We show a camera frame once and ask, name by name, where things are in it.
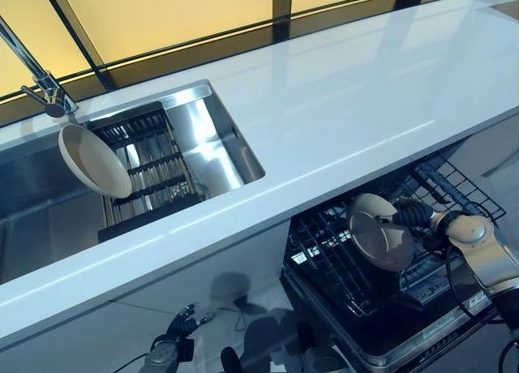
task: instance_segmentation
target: dish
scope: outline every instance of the dish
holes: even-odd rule
[[[347,218],[351,237],[362,255],[376,267],[391,272],[407,268],[414,255],[413,237],[407,227],[375,219],[396,212],[386,199],[363,193],[351,204]]]
[[[67,124],[59,131],[58,144],[66,165],[87,187],[119,199],[131,194],[127,170],[97,135],[77,124]]]

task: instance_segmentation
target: dishwasher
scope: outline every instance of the dishwasher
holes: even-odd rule
[[[461,257],[451,259],[450,291],[443,258],[426,251],[427,228],[411,229],[411,265],[390,272],[370,264],[347,229],[349,206],[361,193],[404,196],[435,210],[464,210],[493,221],[505,211],[435,152],[292,218],[283,277],[326,324],[358,373],[419,371],[495,315]]]

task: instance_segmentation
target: kitchen sink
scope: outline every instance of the kitchen sink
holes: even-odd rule
[[[127,168],[131,196],[82,184],[58,134],[0,152],[0,284],[264,176],[206,80],[84,125]]]

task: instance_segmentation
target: dish rack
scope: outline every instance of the dish rack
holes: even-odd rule
[[[293,217],[285,266],[302,273],[317,290],[331,296],[334,304],[356,316],[371,315],[389,298],[423,306],[448,289],[443,259],[422,247],[424,240],[433,237],[429,229],[411,229],[414,260],[401,272],[376,268],[360,254],[346,228],[346,215],[352,200],[364,192],[389,200],[410,197],[437,211],[465,210],[494,221],[505,214],[464,174],[434,153]]]
[[[132,193],[125,199],[102,196],[105,228],[99,242],[124,234],[199,203],[161,103],[152,103],[117,118],[90,122],[88,128],[116,153],[130,175]]]

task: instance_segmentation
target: faucet spout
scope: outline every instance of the faucet spout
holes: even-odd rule
[[[41,103],[45,107],[45,112],[53,118],[60,118],[77,110],[77,104],[72,97],[65,92],[59,82],[48,71],[41,67],[1,16],[0,36],[31,71],[32,79],[44,92],[45,97],[38,96],[33,90],[25,86],[22,86],[22,91]]]

